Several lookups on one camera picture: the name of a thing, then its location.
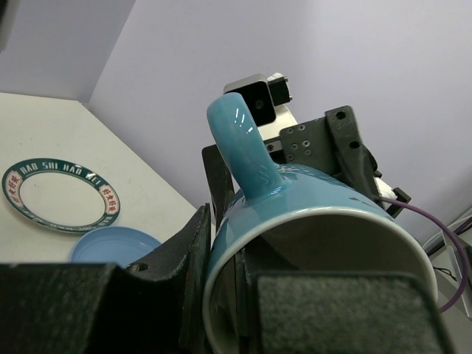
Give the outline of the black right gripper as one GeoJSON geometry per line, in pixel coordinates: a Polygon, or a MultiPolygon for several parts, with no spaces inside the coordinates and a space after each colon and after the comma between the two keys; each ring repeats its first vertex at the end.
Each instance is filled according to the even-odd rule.
{"type": "MultiPolygon", "coordinates": [[[[216,145],[204,147],[201,154],[218,229],[235,196],[232,174],[216,145]]],[[[382,173],[362,142],[349,105],[326,111],[321,118],[281,128],[274,138],[274,161],[309,166],[328,174],[374,201],[393,218],[403,208],[382,204],[381,198],[406,204],[412,199],[401,188],[392,188],[381,180],[382,173]]]]}

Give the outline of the white plate green rim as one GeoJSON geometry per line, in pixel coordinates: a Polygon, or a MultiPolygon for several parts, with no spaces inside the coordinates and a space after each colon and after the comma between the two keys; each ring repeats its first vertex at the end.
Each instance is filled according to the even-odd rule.
{"type": "Polygon", "coordinates": [[[17,162],[4,172],[1,188],[14,210],[59,232],[82,234],[110,226],[121,211],[119,196],[108,181],[61,159],[17,162]]]}

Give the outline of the blue plate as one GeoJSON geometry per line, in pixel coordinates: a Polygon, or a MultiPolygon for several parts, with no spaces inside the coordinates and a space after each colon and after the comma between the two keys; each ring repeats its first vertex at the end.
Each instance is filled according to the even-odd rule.
{"type": "Polygon", "coordinates": [[[85,233],[73,246],[71,263],[116,263],[125,267],[160,247],[153,236],[125,226],[106,226],[85,233]]]}

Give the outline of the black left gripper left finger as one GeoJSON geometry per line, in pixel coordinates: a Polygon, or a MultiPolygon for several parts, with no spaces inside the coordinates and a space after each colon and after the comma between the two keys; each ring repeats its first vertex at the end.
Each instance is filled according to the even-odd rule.
{"type": "Polygon", "coordinates": [[[211,212],[121,268],[1,267],[3,353],[204,353],[201,315],[211,212]]]}

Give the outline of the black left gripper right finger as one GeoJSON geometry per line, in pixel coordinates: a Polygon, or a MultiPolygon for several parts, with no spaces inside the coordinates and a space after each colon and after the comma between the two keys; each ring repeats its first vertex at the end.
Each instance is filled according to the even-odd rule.
{"type": "Polygon", "coordinates": [[[235,257],[239,353],[452,353],[436,305],[398,272],[301,271],[268,246],[235,257]]]}

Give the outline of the blue mug white inside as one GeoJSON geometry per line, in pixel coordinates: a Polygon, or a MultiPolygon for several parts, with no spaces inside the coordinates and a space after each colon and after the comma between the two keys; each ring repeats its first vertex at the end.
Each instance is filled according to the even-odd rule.
{"type": "Polygon", "coordinates": [[[419,243],[374,201],[335,178],[269,156],[251,112],[238,93],[224,94],[206,111],[223,161],[239,184],[212,246],[202,300],[205,333],[215,353],[237,353],[239,341],[218,313],[220,286],[230,260],[259,236],[304,270],[357,268],[409,272],[432,296],[437,281],[419,243]],[[401,263],[377,256],[342,255],[341,242],[360,232],[368,244],[397,246],[401,263]]]}

